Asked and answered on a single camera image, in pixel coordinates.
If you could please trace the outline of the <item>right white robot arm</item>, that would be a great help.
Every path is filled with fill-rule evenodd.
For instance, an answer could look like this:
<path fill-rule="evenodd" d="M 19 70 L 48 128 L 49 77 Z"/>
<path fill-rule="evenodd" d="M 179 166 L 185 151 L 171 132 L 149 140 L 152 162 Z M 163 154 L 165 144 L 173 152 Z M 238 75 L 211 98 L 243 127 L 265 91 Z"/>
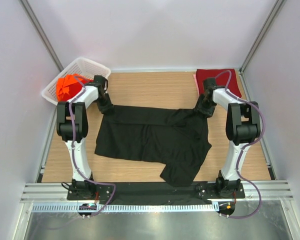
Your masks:
<path fill-rule="evenodd" d="M 203 81 L 203 105 L 208 107 L 211 117 L 215 106 L 223 107 L 226 112 L 225 133 L 229 140 L 224 166 L 214 182 L 199 183 L 195 189 L 203 200 L 244 198 L 241 169 L 251 145 L 259 141 L 264 133 L 259 104 L 234 95 L 225 86 L 217 85 L 214 77 Z"/>

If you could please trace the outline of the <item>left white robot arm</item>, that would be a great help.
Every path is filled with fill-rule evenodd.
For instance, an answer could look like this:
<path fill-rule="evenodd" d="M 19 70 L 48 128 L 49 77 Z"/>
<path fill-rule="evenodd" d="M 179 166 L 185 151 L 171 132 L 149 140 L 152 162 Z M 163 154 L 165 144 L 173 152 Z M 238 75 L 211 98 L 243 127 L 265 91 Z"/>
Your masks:
<path fill-rule="evenodd" d="M 67 189 L 67 199 L 110 200 L 116 191 L 113 183 L 96 182 L 88 163 L 86 137 L 89 131 L 87 108 L 97 103 L 100 112 L 112 110 L 108 90 L 108 80 L 95 75 L 93 80 L 81 76 L 74 77 L 79 84 L 79 92 L 66 101 L 60 101 L 56 107 L 56 132 L 64 141 L 72 165 L 71 183 L 62 183 Z"/>

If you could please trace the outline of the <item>black t-shirt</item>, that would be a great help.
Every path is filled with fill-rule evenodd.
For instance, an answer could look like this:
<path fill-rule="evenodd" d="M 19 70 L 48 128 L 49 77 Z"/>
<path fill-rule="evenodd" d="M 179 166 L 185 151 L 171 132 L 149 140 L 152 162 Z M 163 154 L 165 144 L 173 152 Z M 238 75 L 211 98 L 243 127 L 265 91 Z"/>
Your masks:
<path fill-rule="evenodd" d="M 196 109 L 116 105 L 103 115 L 95 154 L 161 163 L 160 177 L 173 187 L 189 186 L 212 147 L 207 117 Z"/>

